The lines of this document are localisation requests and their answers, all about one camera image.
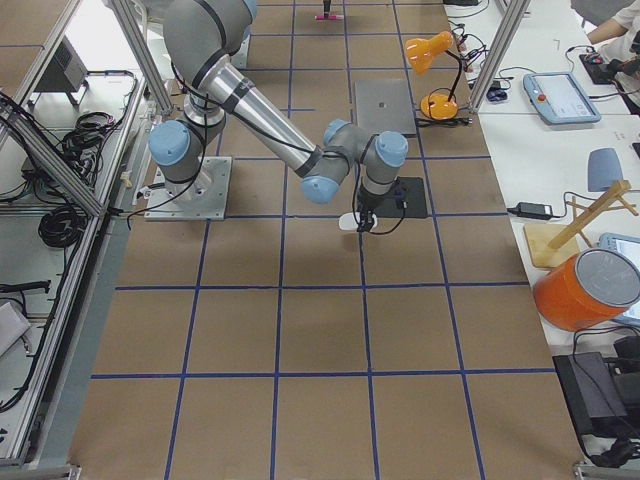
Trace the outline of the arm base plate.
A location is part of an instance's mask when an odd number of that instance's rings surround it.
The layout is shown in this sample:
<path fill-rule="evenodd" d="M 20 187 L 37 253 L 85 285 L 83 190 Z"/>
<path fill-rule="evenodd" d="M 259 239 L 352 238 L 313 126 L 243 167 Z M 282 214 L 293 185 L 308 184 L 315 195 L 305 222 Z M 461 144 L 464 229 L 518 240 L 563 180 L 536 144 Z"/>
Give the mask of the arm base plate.
<path fill-rule="evenodd" d="M 179 195 L 181 188 L 167 183 L 159 167 L 155 182 L 163 186 L 152 189 L 147 195 L 148 221 L 223 221 L 226 216 L 228 190 L 233 158 L 231 156 L 206 156 L 199 176 L 189 189 Z"/>

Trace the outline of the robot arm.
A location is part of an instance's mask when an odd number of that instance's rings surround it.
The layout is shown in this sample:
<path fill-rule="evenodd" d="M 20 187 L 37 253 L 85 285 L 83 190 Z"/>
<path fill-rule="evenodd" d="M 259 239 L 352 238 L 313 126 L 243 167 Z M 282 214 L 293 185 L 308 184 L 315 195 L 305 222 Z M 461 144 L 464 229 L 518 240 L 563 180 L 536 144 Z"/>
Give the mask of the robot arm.
<path fill-rule="evenodd" d="M 312 143 L 231 61 L 257 16 L 253 1 L 172 1 L 163 19 L 167 52 L 190 87 L 188 111 L 203 116 L 219 109 L 240 120 L 298 175 L 303 195 L 327 204 L 350 173 L 356 174 L 351 212 L 342 230 L 374 233 L 376 208 L 390 197 L 408 153 L 395 131 L 372 134 L 341 119 Z"/>

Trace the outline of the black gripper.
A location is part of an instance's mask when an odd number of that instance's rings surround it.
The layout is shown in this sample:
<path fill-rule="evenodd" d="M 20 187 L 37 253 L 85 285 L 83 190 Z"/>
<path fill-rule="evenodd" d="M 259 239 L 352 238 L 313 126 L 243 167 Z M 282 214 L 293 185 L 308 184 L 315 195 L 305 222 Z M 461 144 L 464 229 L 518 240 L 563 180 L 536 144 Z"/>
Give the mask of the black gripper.
<path fill-rule="evenodd" d="M 365 213 L 365 212 L 373 212 L 375 213 L 375 209 L 380 206 L 383 201 L 382 195 L 376 195 L 370 193 L 366 189 L 358 189 L 356 193 L 356 203 L 355 203 L 355 211 Z M 371 230 L 374 227 L 374 221 L 369 220 L 366 223 L 366 229 Z M 360 221 L 357 225 L 358 232 L 365 231 L 365 222 Z"/>

